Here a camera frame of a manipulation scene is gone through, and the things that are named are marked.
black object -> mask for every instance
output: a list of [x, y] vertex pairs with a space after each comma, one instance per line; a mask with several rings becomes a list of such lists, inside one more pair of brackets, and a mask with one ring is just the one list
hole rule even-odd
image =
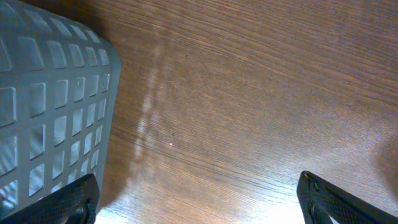
[[306, 224], [398, 223], [398, 218], [345, 192], [309, 171], [303, 171], [297, 196]]
[[87, 174], [60, 190], [6, 217], [3, 223], [94, 223], [100, 190]]

